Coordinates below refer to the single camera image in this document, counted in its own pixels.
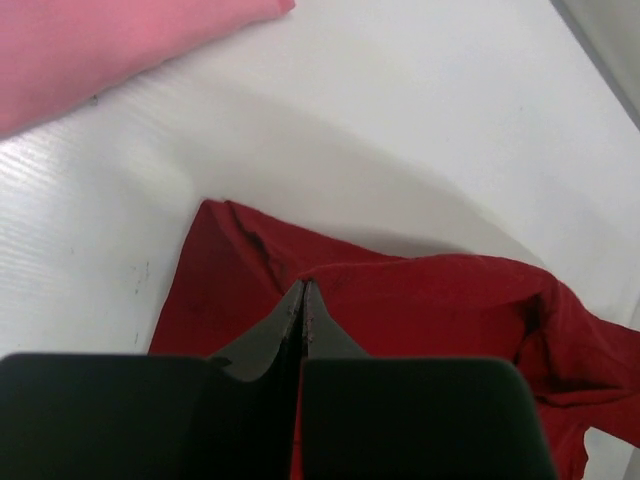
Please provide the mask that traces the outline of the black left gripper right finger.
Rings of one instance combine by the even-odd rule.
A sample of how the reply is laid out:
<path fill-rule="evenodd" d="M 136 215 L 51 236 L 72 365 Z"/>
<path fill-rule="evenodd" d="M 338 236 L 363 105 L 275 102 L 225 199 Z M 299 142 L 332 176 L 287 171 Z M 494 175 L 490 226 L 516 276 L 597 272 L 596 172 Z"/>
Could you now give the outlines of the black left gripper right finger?
<path fill-rule="evenodd" d="M 531 392 L 495 358 L 376 358 L 306 286 L 307 479 L 553 479 Z"/>

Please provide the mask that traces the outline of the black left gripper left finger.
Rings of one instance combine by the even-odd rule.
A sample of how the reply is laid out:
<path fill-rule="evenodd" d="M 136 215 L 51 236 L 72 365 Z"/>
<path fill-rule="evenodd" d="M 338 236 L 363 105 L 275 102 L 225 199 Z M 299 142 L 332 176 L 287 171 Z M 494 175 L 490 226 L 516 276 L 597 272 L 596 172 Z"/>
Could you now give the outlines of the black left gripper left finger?
<path fill-rule="evenodd" d="M 304 293 L 208 358 L 5 357 L 2 477 L 288 478 Z"/>

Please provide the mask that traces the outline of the dark red t-shirt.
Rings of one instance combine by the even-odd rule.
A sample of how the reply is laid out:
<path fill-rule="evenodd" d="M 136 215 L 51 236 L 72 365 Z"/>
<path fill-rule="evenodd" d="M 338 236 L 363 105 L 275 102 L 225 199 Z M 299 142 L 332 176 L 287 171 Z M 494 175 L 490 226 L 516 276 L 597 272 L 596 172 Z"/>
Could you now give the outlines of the dark red t-shirt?
<path fill-rule="evenodd" d="M 331 317 L 370 354 L 512 362 L 563 479 L 583 476 L 589 428 L 639 441 L 638 333 L 599 319 L 551 273 L 490 256 L 387 256 L 233 202 L 200 205 L 150 350 L 210 355 L 297 280 L 317 282 Z"/>

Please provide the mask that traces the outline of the light pink t-shirt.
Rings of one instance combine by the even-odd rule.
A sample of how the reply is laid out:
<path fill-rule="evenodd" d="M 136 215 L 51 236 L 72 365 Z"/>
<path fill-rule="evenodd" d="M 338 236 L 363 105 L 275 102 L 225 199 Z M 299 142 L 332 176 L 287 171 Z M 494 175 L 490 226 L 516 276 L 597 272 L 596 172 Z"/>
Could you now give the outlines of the light pink t-shirt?
<path fill-rule="evenodd" d="M 61 115 L 102 90 L 292 1 L 4 1 L 1 134 Z"/>

